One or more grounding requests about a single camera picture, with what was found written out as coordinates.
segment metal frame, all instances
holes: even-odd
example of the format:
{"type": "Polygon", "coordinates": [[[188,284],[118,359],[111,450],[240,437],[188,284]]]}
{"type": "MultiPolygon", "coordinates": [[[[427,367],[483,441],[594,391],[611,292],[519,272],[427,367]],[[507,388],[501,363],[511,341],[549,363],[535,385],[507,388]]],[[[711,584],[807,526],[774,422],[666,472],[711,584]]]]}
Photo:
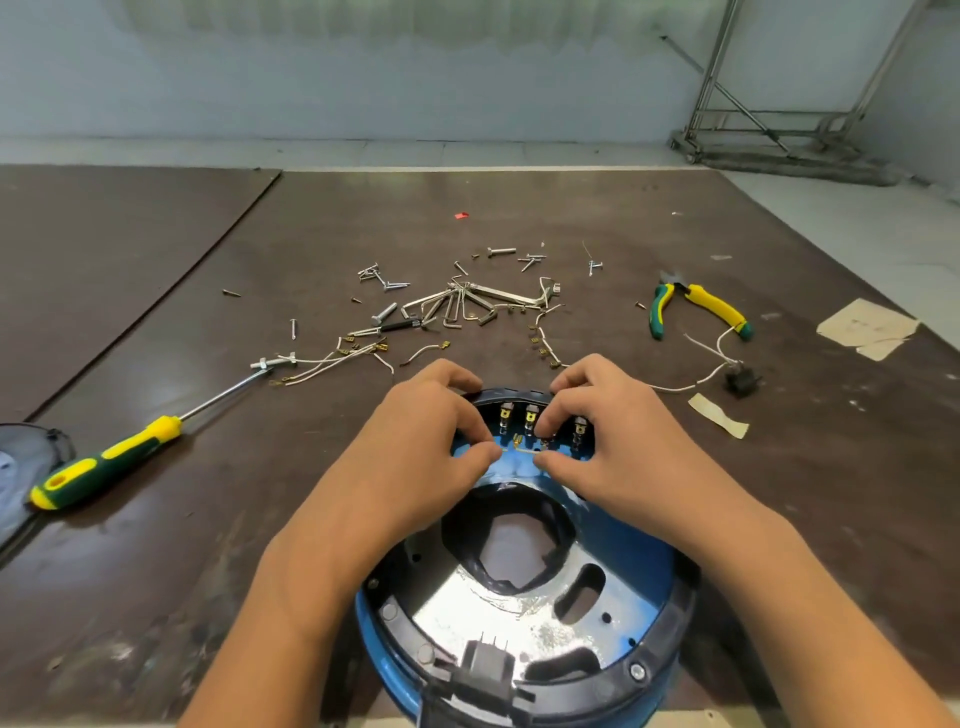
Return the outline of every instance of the metal frame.
{"type": "Polygon", "coordinates": [[[780,147],[780,150],[787,158],[797,158],[797,156],[791,152],[790,148],[784,143],[784,137],[810,137],[821,141],[827,146],[846,146],[852,130],[866,115],[867,108],[880,82],[900,53],[907,35],[920,20],[929,4],[930,0],[914,0],[913,5],[903,17],[900,26],[897,28],[897,32],[887,46],[879,65],[864,86],[856,103],[848,110],[790,111],[774,109],[750,111],[740,103],[729,90],[719,83],[717,77],[720,74],[720,69],[723,66],[723,61],[727,55],[727,49],[733,35],[733,28],[735,27],[736,18],[740,10],[740,0],[727,0],[727,5],[720,19],[720,26],[717,29],[716,40],[713,43],[713,49],[710,52],[706,68],[694,60],[673,38],[670,36],[660,36],[660,39],[677,53],[678,56],[703,74],[703,82],[700,86],[700,92],[697,94],[693,111],[690,113],[690,119],[681,131],[674,132],[671,135],[670,146],[675,149],[683,149],[687,152],[688,160],[693,162],[700,161],[704,153],[703,144],[697,139],[699,132],[763,134],[780,147]],[[733,104],[734,109],[712,109],[709,104],[714,90],[719,91],[725,96],[727,100],[733,104]],[[745,118],[753,124],[753,126],[746,128],[742,125],[738,125],[736,128],[727,127],[728,118],[732,115],[745,118]],[[819,121],[814,129],[773,129],[759,118],[761,116],[772,115],[814,116],[819,117],[819,121]],[[719,117],[719,121],[715,122],[712,127],[708,127],[706,120],[711,117],[714,119],[719,117]],[[837,130],[835,127],[841,119],[843,120],[843,124],[840,129],[837,130]]]}

